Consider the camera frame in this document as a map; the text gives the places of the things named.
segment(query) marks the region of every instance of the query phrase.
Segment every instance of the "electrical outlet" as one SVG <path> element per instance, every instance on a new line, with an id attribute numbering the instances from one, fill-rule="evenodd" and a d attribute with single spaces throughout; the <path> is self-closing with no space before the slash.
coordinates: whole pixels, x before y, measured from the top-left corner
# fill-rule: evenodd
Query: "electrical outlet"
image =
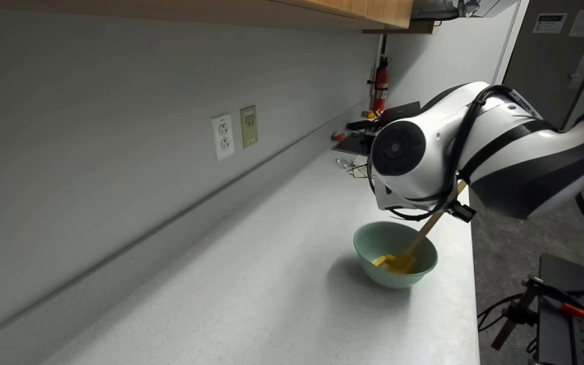
<path id="1" fill-rule="evenodd" d="M 231 114 L 214 118 L 212 125 L 214 125 L 217 160 L 225 160 L 227 156 L 235 154 Z"/>
<path id="2" fill-rule="evenodd" d="M 241 131 L 243 131 L 243 148 L 247 148 L 257 142 L 256 105 L 241 108 L 239 122 L 241 122 Z"/>

